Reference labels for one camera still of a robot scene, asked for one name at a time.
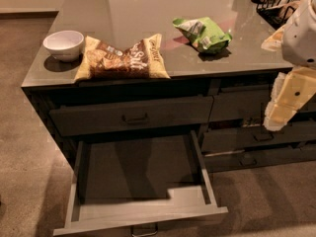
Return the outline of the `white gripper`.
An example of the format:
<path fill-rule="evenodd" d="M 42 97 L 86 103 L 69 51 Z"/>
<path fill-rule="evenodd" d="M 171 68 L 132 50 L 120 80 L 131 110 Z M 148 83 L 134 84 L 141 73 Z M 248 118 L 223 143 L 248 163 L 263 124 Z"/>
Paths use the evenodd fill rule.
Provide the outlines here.
<path fill-rule="evenodd" d="M 265 39 L 261 48 L 282 50 L 284 60 L 300 66 L 279 73 L 265 109 L 264 127 L 279 131 L 316 94 L 316 0 L 303 0 L 286 24 Z"/>

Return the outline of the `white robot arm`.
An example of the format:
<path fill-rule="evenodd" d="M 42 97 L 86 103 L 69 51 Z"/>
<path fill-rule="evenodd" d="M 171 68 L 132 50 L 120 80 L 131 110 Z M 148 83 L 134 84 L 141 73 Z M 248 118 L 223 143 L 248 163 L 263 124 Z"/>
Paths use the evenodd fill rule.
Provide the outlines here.
<path fill-rule="evenodd" d="M 280 50 L 293 65 L 290 72 L 276 77 L 265 110 L 264 127 L 279 131 L 316 94 L 316 0 L 302 0 L 261 48 Z"/>

